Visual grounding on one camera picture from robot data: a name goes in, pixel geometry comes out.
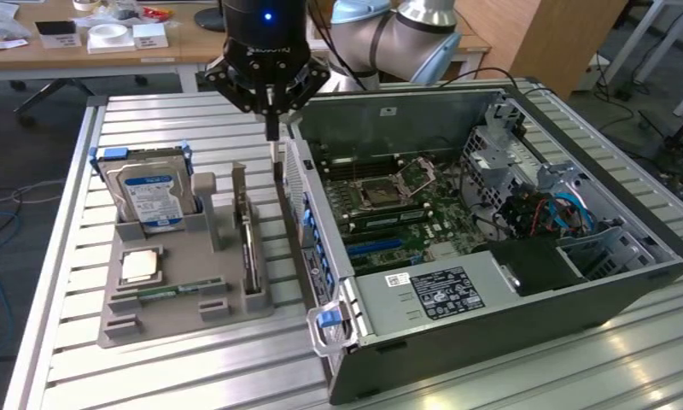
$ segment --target hard drive label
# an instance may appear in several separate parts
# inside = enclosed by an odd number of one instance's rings
[[[131,178],[123,182],[138,220],[149,226],[171,226],[182,220],[179,200],[171,195],[169,175]]]
[[[410,281],[424,313],[432,320],[486,306],[462,267],[414,276]]]

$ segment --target paper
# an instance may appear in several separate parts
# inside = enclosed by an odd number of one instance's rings
[[[23,39],[0,41],[0,50],[14,49],[15,47],[21,47],[23,45],[27,45],[27,41],[25,41]]]

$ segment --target floor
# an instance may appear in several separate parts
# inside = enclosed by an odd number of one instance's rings
[[[623,30],[610,34],[600,50],[608,59],[614,57],[622,47],[630,32],[632,32],[632,27],[626,26]],[[623,72],[610,86],[611,90],[627,78],[627,68],[636,65],[644,50],[655,41],[655,37],[643,40]],[[130,76],[89,79],[86,85],[97,94],[103,95],[179,92],[177,77],[154,75],[147,78],[149,86],[146,87],[135,85]],[[27,81],[27,90],[35,91],[43,84],[43,81]],[[678,126],[680,119],[675,118],[670,112],[683,98],[683,51],[671,50],[663,64],[654,71],[647,85],[651,91],[650,96],[635,94],[626,105],[632,110],[646,109],[656,112],[671,126]],[[14,188],[42,180],[63,178],[73,154],[85,97],[73,88],[61,90],[31,112],[38,120],[38,126],[26,130],[15,124],[11,117],[11,109],[26,96],[26,93],[13,91],[5,82],[0,82],[0,187]],[[606,124],[626,114],[620,108],[606,104],[590,93],[575,94],[568,103],[595,126]],[[644,154],[650,147],[659,144],[659,136],[652,131],[640,130],[638,122],[638,118],[635,118],[611,126],[608,134],[630,151]],[[43,190],[31,192],[25,199],[39,199],[55,195],[55,192],[58,192],[57,186],[46,187]],[[0,211],[11,212],[15,205],[13,202],[1,203]],[[0,408],[9,383],[13,356],[18,351],[22,327],[27,319],[57,208],[57,202],[25,205],[19,210],[19,233],[0,248],[0,279],[14,317],[14,334],[6,347],[0,351]],[[0,216],[0,225],[5,218],[5,216]],[[0,306],[0,342],[3,340],[6,331],[7,322]]]

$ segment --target metal slats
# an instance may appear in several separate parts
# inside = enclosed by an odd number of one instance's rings
[[[499,80],[482,84],[502,85]],[[522,92],[531,83],[518,81]],[[683,237],[683,206],[619,155],[547,92],[531,93],[572,140]],[[254,322],[103,350],[94,344],[115,209],[98,178],[79,195],[73,267],[59,298],[42,408],[327,409],[324,377],[304,330],[300,288],[263,142],[263,125],[214,93],[113,97],[99,146],[167,147],[190,142],[201,169],[218,172],[227,204],[231,161],[248,165],[248,195],[259,204],[263,255],[276,311]],[[562,153],[528,133],[546,157]],[[384,392],[344,408],[683,408],[683,278],[640,298],[604,326],[542,343],[455,372]]]

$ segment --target blue network cable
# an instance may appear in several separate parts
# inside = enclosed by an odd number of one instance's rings
[[[11,319],[10,303],[7,302],[7,296],[3,293],[3,287],[2,287],[1,282],[0,282],[0,300],[2,301],[3,311],[7,315],[7,334],[5,335],[5,338],[3,338],[2,342],[0,343],[0,350],[2,350],[6,347],[6,345],[10,343],[10,340],[11,340],[11,334],[14,333],[14,321]]]
[[[11,212],[0,212],[0,215],[10,216],[14,219],[14,229],[11,230],[10,235],[3,239],[2,242],[0,242],[0,247],[2,247],[10,240],[14,238],[14,236],[18,233],[19,230],[19,217],[17,214],[13,214]]]

